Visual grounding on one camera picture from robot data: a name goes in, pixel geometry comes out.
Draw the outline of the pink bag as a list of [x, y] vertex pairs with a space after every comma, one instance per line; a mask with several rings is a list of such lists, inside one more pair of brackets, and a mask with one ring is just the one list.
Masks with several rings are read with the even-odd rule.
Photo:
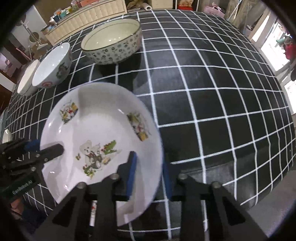
[[210, 15], [216, 15], [224, 18], [225, 14], [218, 7], [214, 6], [205, 6], [203, 12]]

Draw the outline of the cream tufted tv cabinet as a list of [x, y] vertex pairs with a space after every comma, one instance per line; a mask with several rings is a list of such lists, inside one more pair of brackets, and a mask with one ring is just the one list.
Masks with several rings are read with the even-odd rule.
[[86, 27], [126, 13], [124, 0], [98, 1], [60, 20], [45, 37], [55, 46]]

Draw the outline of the white paper roll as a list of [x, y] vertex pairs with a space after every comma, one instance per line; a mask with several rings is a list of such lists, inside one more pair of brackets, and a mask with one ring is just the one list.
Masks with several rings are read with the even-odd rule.
[[152, 7], [148, 3], [142, 3], [142, 8], [146, 11], [152, 10]]

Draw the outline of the green patterned ceramic bowl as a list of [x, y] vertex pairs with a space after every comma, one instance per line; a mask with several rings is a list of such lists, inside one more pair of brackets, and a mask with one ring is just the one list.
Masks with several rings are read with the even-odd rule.
[[118, 19], [104, 23], [88, 33], [81, 50], [98, 65], [122, 62], [140, 49], [142, 28], [134, 19]]

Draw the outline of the white plate bear print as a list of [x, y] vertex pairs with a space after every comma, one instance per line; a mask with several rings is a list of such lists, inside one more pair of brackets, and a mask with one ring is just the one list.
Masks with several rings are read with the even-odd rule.
[[61, 156], [42, 170], [56, 202], [79, 182], [95, 184], [137, 156], [129, 201], [117, 202], [117, 224], [138, 218], [153, 201], [161, 178], [163, 145], [154, 120], [139, 98], [113, 83], [95, 82], [63, 96], [44, 125], [40, 147], [61, 144]]

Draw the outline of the plain white bowl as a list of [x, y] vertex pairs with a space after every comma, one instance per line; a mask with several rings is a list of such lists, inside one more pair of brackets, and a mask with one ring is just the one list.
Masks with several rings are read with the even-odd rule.
[[39, 60], [34, 60], [25, 69], [17, 88], [17, 93], [19, 95], [31, 96], [37, 91], [37, 87], [34, 87], [32, 82], [34, 74], [37, 68], [39, 67], [40, 63], [41, 62]]

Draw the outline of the white bowl floral pattern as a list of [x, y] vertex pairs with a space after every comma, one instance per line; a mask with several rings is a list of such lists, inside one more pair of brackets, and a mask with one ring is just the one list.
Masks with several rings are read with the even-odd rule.
[[54, 48], [40, 63], [32, 80], [37, 88], [51, 88], [62, 83], [70, 73], [72, 52], [69, 43]]

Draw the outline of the black white grid tablecloth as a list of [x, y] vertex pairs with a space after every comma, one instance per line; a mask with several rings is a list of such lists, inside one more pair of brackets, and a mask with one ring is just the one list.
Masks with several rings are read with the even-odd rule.
[[262, 54], [217, 16], [161, 10], [122, 19], [142, 25], [139, 51], [98, 66], [81, 48], [95, 25], [67, 37], [67, 78], [30, 97], [13, 93], [6, 122], [13, 138], [40, 138], [54, 107], [77, 88], [119, 85], [149, 110], [167, 160], [199, 182], [221, 182], [243, 208], [256, 206], [295, 166], [290, 108]]

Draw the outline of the small white dish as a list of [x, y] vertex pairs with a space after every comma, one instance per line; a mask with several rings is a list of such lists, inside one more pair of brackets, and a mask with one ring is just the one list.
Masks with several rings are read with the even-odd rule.
[[5, 129], [2, 137], [2, 143], [4, 144], [7, 142], [10, 142], [11, 140], [12, 140], [11, 132], [8, 129]]

